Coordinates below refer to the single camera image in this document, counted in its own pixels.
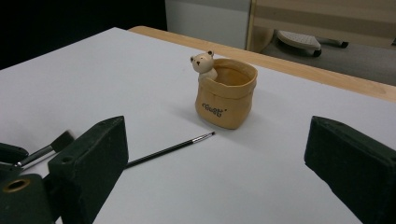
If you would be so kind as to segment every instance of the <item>bear ear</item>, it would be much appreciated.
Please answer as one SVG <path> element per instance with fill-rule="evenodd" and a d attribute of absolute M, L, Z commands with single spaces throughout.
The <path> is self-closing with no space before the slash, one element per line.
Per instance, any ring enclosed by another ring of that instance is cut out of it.
<path fill-rule="evenodd" d="M 215 51 L 210 49 L 210 50 L 207 51 L 207 54 L 209 54 L 213 58 L 213 55 L 215 55 Z"/>

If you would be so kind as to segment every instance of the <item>tan ceramic cup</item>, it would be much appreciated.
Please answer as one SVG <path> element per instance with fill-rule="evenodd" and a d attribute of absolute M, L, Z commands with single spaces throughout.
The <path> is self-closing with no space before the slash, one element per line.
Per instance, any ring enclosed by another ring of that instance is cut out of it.
<path fill-rule="evenodd" d="M 237 129 L 252 107 L 257 70 L 232 59 L 216 59 L 215 80 L 199 81 L 195 101 L 197 113 L 205 120 L 226 129 Z"/>

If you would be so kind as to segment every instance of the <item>white table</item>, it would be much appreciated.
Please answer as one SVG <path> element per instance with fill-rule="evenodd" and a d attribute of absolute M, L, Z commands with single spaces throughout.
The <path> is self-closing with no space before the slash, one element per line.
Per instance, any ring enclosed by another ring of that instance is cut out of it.
<path fill-rule="evenodd" d="M 131 161 L 217 133 L 126 170 L 95 223 L 360 223 L 304 165 L 310 120 L 336 119 L 396 148 L 396 104 L 256 66 L 252 110 L 225 130 L 195 112 L 198 53 L 111 29 L 2 70 L 0 142 L 33 152 L 123 115 Z"/>

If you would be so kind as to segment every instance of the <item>foam clamp pad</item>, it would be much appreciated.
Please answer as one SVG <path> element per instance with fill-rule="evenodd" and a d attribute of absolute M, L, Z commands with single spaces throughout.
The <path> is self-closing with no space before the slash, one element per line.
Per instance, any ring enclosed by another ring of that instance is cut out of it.
<path fill-rule="evenodd" d="M 305 164 L 362 223 L 396 223 L 396 151 L 344 123 L 313 117 Z"/>

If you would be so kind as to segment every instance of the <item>gray floor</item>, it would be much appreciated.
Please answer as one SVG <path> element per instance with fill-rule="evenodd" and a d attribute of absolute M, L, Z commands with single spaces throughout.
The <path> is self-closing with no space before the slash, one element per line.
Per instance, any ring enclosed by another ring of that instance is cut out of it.
<path fill-rule="evenodd" d="M 380 49 L 349 43 L 342 49 L 335 41 L 317 40 L 322 47 L 319 57 L 312 56 L 313 50 L 281 45 L 276 37 L 262 54 L 396 86 L 396 48 Z"/>

